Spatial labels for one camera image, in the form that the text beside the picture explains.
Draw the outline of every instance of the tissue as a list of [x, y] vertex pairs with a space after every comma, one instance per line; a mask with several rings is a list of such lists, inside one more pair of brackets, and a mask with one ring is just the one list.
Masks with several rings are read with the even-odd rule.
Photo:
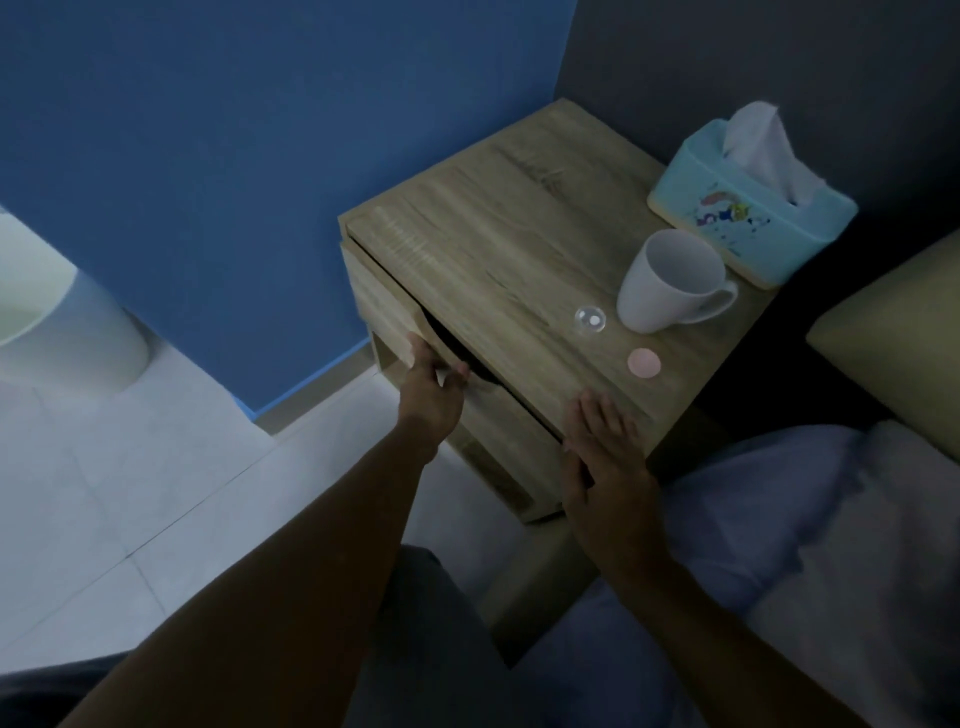
[[765, 101], [754, 101], [731, 117], [723, 153], [793, 205], [809, 205], [827, 184], [793, 156], [777, 107]]

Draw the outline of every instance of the white cylindrical object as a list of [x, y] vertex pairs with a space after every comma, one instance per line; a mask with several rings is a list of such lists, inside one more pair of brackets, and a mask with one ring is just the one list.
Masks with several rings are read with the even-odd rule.
[[102, 396], [133, 383], [149, 359], [103, 288], [0, 212], [0, 379]]
[[678, 230], [647, 238], [620, 284], [616, 314], [638, 333], [711, 319], [736, 301], [723, 259], [709, 243]]

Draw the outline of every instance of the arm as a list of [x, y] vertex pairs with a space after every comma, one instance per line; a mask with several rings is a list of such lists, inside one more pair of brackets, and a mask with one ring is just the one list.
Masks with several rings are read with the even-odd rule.
[[416, 362], [394, 429], [167, 619], [62, 724], [340, 726], [423, 467], [463, 409], [466, 365]]
[[[566, 413], [564, 510], [713, 728], [855, 726], [856, 714], [714, 602], [667, 550], [636, 423], [586, 391]], [[594, 485], [585, 486], [586, 464]]]

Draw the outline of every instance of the beige headboard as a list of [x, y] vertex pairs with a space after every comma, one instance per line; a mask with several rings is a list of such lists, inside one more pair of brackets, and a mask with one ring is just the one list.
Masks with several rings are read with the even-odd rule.
[[960, 231], [825, 313], [806, 340], [960, 460]]

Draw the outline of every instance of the nightstand top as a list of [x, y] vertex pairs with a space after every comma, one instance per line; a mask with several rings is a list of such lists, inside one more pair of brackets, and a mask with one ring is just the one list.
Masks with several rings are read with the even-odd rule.
[[[653, 449], [773, 298], [735, 274], [740, 296], [701, 324], [642, 335], [616, 294], [652, 232], [663, 165], [561, 100], [341, 216], [341, 228], [555, 433], [583, 387], [610, 392]], [[574, 313], [595, 305], [603, 331]], [[627, 369], [637, 347], [662, 371]]]

